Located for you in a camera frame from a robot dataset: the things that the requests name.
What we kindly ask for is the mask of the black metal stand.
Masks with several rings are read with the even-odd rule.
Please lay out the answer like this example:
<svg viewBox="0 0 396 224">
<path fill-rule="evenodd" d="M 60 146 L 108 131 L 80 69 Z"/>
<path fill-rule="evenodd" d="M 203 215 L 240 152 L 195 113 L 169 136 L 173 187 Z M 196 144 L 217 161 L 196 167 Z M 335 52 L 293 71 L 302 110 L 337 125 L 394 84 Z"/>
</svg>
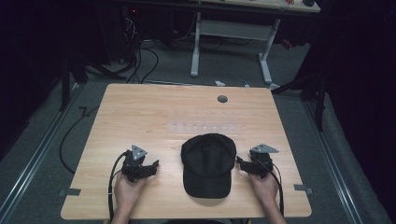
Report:
<svg viewBox="0 0 396 224">
<path fill-rule="evenodd" d="M 298 86 L 300 86 L 302 88 L 302 92 L 300 93 L 300 99 L 302 101 L 316 101 L 314 122 L 317 128 L 322 132 L 323 112 L 325 109 L 324 101 L 328 76 L 329 75 L 326 72 L 316 72 L 305 77 L 297 78 L 292 82 L 277 87 L 274 90 L 271 90 L 271 93 L 279 94 L 283 91 L 296 89 Z"/>
<path fill-rule="evenodd" d="M 77 84 L 86 84 L 88 76 L 85 72 L 83 58 L 74 51 L 69 51 L 62 60 L 62 103 L 61 111 L 64 111 L 70 102 L 71 88 L 70 77 L 73 77 Z"/>
</svg>

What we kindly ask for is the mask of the metal floor rail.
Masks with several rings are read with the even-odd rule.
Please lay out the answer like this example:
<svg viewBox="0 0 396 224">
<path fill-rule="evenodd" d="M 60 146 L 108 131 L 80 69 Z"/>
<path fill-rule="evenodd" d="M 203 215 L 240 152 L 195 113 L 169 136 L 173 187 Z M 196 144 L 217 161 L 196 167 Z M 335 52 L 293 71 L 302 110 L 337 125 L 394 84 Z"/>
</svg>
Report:
<svg viewBox="0 0 396 224">
<path fill-rule="evenodd" d="M 58 105 L 62 102 L 63 91 L 61 87 L 56 87 L 29 119 L 30 123 L 20 138 L 0 162 L 0 180 L 3 184 L 0 186 L 0 224 L 7 224 L 12 218 L 83 88 L 83 85 L 73 84 L 70 99 L 63 108 Z"/>
<path fill-rule="evenodd" d="M 345 181 L 343 174 L 332 154 L 330 145 L 326 139 L 323 131 L 321 131 L 316 124 L 315 111 L 310 103 L 303 102 L 304 110 L 309 117 L 311 126 L 313 127 L 317 139 L 320 144 L 321 153 L 324 159 L 324 163 L 327 166 L 328 172 L 332 179 L 333 185 L 337 192 L 338 198 L 344 208 L 346 216 L 350 224 L 363 224 L 361 215 L 357 209 L 357 206 L 352 198 L 351 192 Z"/>
</svg>

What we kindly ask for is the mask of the person's right hand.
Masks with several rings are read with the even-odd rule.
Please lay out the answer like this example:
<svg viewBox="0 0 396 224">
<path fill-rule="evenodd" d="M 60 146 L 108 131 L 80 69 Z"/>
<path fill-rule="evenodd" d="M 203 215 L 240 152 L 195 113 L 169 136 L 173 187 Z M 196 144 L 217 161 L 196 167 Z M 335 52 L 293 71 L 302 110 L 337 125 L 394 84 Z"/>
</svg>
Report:
<svg viewBox="0 0 396 224">
<path fill-rule="evenodd" d="M 248 178 L 252 184 L 255 195 L 263 206 L 276 204 L 278 184 L 272 175 L 260 178 L 258 175 L 249 174 Z"/>
</svg>

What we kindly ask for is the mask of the person's left hand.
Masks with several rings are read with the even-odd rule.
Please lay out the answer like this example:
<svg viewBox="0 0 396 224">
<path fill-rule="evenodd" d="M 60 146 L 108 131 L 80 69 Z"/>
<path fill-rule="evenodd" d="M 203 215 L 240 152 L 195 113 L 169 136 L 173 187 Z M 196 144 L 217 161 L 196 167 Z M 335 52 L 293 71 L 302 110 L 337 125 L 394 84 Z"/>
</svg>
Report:
<svg viewBox="0 0 396 224">
<path fill-rule="evenodd" d="M 115 196 L 119 210 L 131 212 L 136 205 L 147 179 L 130 182 L 123 174 L 117 175 Z"/>
</svg>

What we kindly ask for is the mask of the black baseball cap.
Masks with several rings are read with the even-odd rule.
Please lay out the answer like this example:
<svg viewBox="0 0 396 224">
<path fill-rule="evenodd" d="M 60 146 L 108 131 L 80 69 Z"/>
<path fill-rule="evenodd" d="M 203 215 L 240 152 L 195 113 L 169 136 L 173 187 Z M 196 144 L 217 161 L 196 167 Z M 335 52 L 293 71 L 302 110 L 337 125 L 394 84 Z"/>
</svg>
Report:
<svg viewBox="0 0 396 224">
<path fill-rule="evenodd" d="M 183 186 L 194 198 L 223 199 L 231 191 L 236 157 L 234 141 L 220 133 L 194 136 L 180 152 Z"/>
</svg>

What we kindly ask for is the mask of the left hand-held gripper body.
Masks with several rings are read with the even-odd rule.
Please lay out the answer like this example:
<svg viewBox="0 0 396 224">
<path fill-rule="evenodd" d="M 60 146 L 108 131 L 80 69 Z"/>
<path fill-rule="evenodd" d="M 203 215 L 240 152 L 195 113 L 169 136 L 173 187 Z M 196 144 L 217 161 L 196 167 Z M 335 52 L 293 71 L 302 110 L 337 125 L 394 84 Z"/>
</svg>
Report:
<svg viewBox="0 0 396 224">
<path fill-rule="evenodd" d="M 142 165 L 147 154 L 145 149 L 135 145 L 132 145 L 131 150 L 126 151 L 121 172 L 130 182 L 134 183 L 137 179 L 148 177 L 147 169 Z"/>
</svg>

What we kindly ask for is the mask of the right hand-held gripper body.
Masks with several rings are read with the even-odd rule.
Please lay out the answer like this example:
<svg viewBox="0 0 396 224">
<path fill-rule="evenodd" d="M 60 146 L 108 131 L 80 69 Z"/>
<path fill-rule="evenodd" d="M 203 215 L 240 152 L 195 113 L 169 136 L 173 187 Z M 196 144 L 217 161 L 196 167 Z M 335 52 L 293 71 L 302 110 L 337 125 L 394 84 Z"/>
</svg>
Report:
<svg viewBox="0 0 396 224">
<path fill-rule="evenodd" d="M 264 178 L 273 171 L 274 165 L 270 156 L 271 153 L 278 153 L 278 150 L 265 144 L 259 144 L 249 150 L 254 175 Z"/>
</svg>

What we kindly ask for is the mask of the clear tape strip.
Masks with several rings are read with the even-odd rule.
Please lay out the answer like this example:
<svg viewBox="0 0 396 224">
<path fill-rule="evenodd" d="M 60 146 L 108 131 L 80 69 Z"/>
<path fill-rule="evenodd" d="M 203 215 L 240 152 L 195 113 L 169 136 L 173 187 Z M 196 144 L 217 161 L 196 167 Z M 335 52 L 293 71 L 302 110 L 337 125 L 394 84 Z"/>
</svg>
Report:
<svg viewBox="0 0 396 224">
<path fill-rule="evenodd" d="M 231 123 L 169 122 L 167 130 L 176 134 L 239 134 L 241 126 Z"/>
</svg>

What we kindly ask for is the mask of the white-framed wooden desk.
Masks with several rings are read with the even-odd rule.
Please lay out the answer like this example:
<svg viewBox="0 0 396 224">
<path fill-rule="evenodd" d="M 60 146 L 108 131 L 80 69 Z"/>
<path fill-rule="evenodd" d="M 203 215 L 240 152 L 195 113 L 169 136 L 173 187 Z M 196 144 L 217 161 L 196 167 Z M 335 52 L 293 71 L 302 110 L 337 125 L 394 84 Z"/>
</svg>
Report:
<svg viewBox="0 0 396 224">
<path fill-rule="evenodd" d="M 316 3 L 312 7 L 308 7 L 303 0 L 189 0 L 196 3 L 198 7 L 204 5 L 221 7 L 245 7 L 246 9 L 266 9 L 272 12 L 291 12 L 303 15 L 313 13 L 318 14 L 321 8 Z M 191 60 L 191 76 L 197 77 L 199 74 L 200 62 L 200 39 L 202 35 L 230 37 L 246 40 L 264 41 L 265 46 L 259 57 L 262 69 L 264 83 L 269 86 L 270 90 L 279 87 L 272 80 L 268 67 L 267 57 L 273 45 L 278 26 L 281 22 L 279 16 L 276 16 L 269 24 L 252 24 L 242 21 L 226 21 L 224 19 L 203 19 L 201 12 L 195 13 L 195 35 L 194 49 Z"/>
</svg>

